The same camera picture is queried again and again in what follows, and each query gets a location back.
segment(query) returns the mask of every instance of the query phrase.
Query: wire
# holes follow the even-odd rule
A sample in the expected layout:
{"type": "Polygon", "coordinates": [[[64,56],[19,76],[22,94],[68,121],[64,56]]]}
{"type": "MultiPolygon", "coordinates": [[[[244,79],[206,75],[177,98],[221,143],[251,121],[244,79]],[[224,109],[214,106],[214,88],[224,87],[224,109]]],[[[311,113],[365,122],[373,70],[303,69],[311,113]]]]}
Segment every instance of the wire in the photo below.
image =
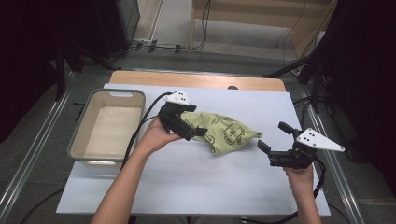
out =
{"type": "Polygon", "coordinates": [[[205,6],[205,9],[204,9],[204,13],[202,14],[202,19],[201,19],[202,31],[203,31],[204,38],[203,38],[203,41],[202,41],[200,46],[193,48],[195,50],[202,49],[204,47],[205,43],[206,43],[206,40],[207,40],[207,21],[209,20],[210,3],[211,3],[211,0],[207,0],[206,6],[205,6]],[[207,10],[206,23],[205,23],[205,28],[204,28],[204,18],[205,18],[206,10],[207,10]]]}
{"type": "Polygon", "coordinates": [[[20,222],[20,224],[26,223],[27,219],[35,212],[35,210],[37,210],[37,208],[39,208],[43,203],[45,203],[46,201],[48,201],[49,199],[51,199],[53,196],[59,194],[60,192],[64,191],[64,186],[61,189],[56,190],[55,192],[51,193],[47,198],[43,199],[41,202],[39,202],[38,204],[35,205],[35,207],[33,207],[27,214],[26,216],[23,218],[23,220],[20,222]]]}
{"type": "MultiPolygon", "coordinates": [[[[321,171],[319,181],[318,181],[317,186],[315,187],[314,192],[313,192],[314,193],[314,197],[317,198],[318,193],[321,190],[321,188],[323,187],[324,180],[326,178],[326,166],[323,163],[323,161],[321,161],[317,156],[313,157],[313,159],[314,159],[314,161],[318,162],[319,169],[321,171]]],[[[260,221],[257,221],[257,220],[252,220],[252,219],[247,219],[247,218],[241,218],[241,220],[242,221],[246,221],[246,222],[250,222],[250,223],[257,223],[257,224],[283,224],[283,223],[285,223],[287,221],[290,221],[290,220],[296,218],[297,216],[298,216],[298,211],[293,213],[293,214],[290,214],[290,215],[288,215],[288,216],[286,216],[286,217],[284,217],[282,219],[280,219],[279,221],[274,221],[274,222],[260,222],[260,221]]]]}
{"type": "Polygon", "coordinates": [[[149,112],[151,111],[152,107],[154,107],[154,106],[157,104],[157,102],[158,102],[161,98],[163,98],[165,95],[170,95],[170,94],[172,94],[172,92],[166,92],[166,93],[161,94],[159,97],[157,97],[157,99],[154,100],[154,102],[153,102],[153,103],[151,104],[151,106],[149,107],[148,111],[146,111],[146,114],[145,114],[145,115],[143,116],[143,118],[141,119],[139,125],[138,125],[137,128],[136,128],[136,131],[134,131],[134,134],[132,135],[131,140],[129,141],[128,147],[127,147],[127,149],[126,149],[126,151],[125,151],[124,159],[123,159],[123,161],[122,161],[122,166],[121,166],[121,168],[120,168],[121,170],[122,170],[123,166],[125,165],[125,163],[128,161],[128,157],[129,157],[129,154],[131,153],[132,145],[134,144],[134,140],[136,139],[137,134],[139,133],[140,129],[142,128],[142,125],[143,125],[147,120],[149,120],[149,119],[146,119],[146,118],[147,118],[147,116],[149,115],[149,112]]]}
{"type": "Polygon", "coordinates": [[[332,204],[330,204],[330,203],[327,203],[327,204],[328,204],[330,207],[332,207],[333,209],[335,209],[339,214],[341,214],[341,216],[343,216],[343,218],[346,220],[346,222],[350,224],[349,219],[347,218],[347,216],[346,216],[343,212],[341,212],[340,209],[338,209],[337,207],[335,207],[334,205],[332,205],[332,204]]]}
{"type": "Polygon", "coordinates": [[[301,11],[300,16],[298,17],[298,20],[296,23],[294,23],[293,27],[291,28],[290,32],[286,35],[286,37],[283,39],[283,65],[286,63],[286,55],[285,55],[285,45],[286,45],[286,39],[290,36],[291,32],[293,32],[294,28],[296,25],[300,22],[301,17],[303,16],[306,8],[306,0],[304,1],[304,8],[303,11],[301,11]]]}
{"type": "Polygon", "coordinates": [[[179,44],[147,45],[147,44],[143,44],[141,42],[138,42],[138,43],[142,44],[142,47],[146,47],[146,48],[151,48],[151,47],[155,46],[155,48],[157,48],[157,49],[180,49],[180,50],[189,50],[189,51],[199,51],[199,50],[201,50],[204,47],[204,45],[206,44],[206,40],[207,40],[207,21],[209,20],[210,4],[211,4],[211,0],[208,0],[206,2],[204,13],[202,15],[201,24],[202,24],[202,30],[203,30],[203,36],[204,37],[203,37],[203,41],[201,42],[201,44],[198,47],[187,48],[187,47],[185,47],[183,45],[179,45],[179,44]],[[162,47],[162,46],[174,46],[174,45],[175,46],[179,46],[179,48],[177,48],[177,47],[173,47],[173,48],[162,47]]]}

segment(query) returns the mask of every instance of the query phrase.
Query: green cloth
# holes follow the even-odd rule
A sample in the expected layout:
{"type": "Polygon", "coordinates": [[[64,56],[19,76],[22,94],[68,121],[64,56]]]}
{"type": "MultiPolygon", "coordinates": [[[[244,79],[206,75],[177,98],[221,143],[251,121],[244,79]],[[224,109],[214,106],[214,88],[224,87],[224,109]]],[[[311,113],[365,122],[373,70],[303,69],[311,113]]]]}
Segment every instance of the green cloth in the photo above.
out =
{"type": "Polygon", "coordinates": [[[252,131],[245,124],[219,114],[206,112],[184,112],[181,118],[192,128],[206,128],[205,136],[195,136],[194,139],[208,142],[212,145],[212,153],[222,154],[238,150],[251,138],[260,138],[260,132],[252,131]]]}

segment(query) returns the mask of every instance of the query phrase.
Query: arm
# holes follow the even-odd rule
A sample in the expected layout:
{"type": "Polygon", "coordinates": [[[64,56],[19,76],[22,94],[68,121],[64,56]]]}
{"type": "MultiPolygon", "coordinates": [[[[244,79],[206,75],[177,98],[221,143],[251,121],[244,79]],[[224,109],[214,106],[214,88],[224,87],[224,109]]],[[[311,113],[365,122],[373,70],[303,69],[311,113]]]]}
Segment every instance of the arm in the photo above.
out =
{"type": "Polygon", "coordinates": [[[101,201],[91,223],[127,223],[140,176],[149,156],[178,139],[180,137],[177,134],[169,134],[163,129],[159,119],[152,121],[101,201]]]}
{"type": "Polygon", "coordinates": [[[321,223],[312,190],[314,184],[314,168],[312,165],[302,170],[294,170],[292,168],[283,169],[289,178],[291,191],[297,203],[299,223],[321,223]]]}

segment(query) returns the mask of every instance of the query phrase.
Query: metal rail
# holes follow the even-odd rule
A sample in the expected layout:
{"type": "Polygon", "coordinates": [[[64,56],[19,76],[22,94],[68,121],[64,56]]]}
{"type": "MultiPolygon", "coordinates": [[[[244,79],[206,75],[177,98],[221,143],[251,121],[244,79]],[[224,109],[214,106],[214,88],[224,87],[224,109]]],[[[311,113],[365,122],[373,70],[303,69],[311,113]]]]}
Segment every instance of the metal rail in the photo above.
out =
{"type": "MultiPolygon", "coordinates": [[[[309,95],[309,91],[302,86],[302,96],[306,97],[309,95]]],[[[315,130],[327,137],[320,115],[315,113],[311,106],[308,109],[308,114],[312,120],[315,130]]],[[[349,221],[351,223],[364,224],[365,222],[361,215],[361,210],[358,207],[355,196],[353,195],[352,189],[347,182],[347,178],[335,153],[329,150],[324,150],[323,152],[327,162],[329,163],[329,167],[332,170],[332,176],[334,177],[335,184],[340,192],[341,199],[343,200],[346,212],[349,216],[349,221]]]]}
{"type": "Polygon", "coordinates": [[[67,98],[70,95],[71,86],[74,84],[76,78],[73,72],[70,72],[67,77],[66,83],[66,91],[64,95],[58,102],[54,102],[49,114],[47,115],[46,120],[44,121],[40,131],[35,137],[35,141],[30,146],[28,152],[26,153],[21,165],[12,179],[8,182],[6,190],[1,196],[0,201],[0,223],[3,224],[6,222],[6,219],[16,202],[18,196],[21,193],[21,190],[29,177],[33,167],[35,166],[35,162],[37,161],[43,146],[46,144],[48,137],[52,131],[54,124],[56,123],[59,115],[64,108],[64,104],[67,101],[67,98]]]}

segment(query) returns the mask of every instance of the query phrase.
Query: white tabletop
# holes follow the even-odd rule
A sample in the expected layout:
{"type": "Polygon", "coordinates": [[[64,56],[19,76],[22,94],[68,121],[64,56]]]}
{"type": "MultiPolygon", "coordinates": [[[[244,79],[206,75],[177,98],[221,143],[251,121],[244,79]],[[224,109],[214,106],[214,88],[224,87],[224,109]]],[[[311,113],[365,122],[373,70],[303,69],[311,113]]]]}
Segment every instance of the white tabletop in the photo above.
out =
{"type": "MultiPolygon", "coordinates": [[[[184,90],[197,105],[196,112],[219,113],[262,132],[272,150],[288,150],[293,139],[277,128],[280,121],[300,128],[286,92],[231,91],[202,88],[107,85],[141,90],[146,107],[166,91],[184,90]]],[[[164,101],[151,111],[156,115],[164,101]]],[[[134,200],[134,214],[172,215],[288,215],[296,211],[288,179],[251,140],[225,155],[211,153],[210,145],[180,140],[154,153],[142,174],[134,200]]],[[[119,172],[119,167],[75,162],[57,213],[92,214],[119,172]]],[[[319,213],[330,214],[324,194],[317,197],[319,213]]]]}

